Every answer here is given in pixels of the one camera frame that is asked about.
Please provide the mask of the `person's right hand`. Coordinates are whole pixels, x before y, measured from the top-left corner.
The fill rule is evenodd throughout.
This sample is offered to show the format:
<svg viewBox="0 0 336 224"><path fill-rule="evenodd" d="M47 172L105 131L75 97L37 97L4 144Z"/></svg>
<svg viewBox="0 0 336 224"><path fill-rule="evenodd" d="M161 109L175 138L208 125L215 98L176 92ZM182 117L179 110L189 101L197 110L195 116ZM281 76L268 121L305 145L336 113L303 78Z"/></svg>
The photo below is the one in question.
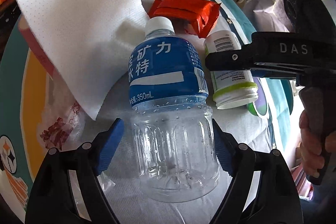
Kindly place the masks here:
<svg viewBox="0 0 336 224"><path fill-rule="evenodd" d="M322 144L319 138L311 133L309 128L309 119L306 111L301 113L299 118L299 128L301 130L301 158L303 170L309 176L319 178L319 169L325 165L325 159L321 156Z"/></svg>

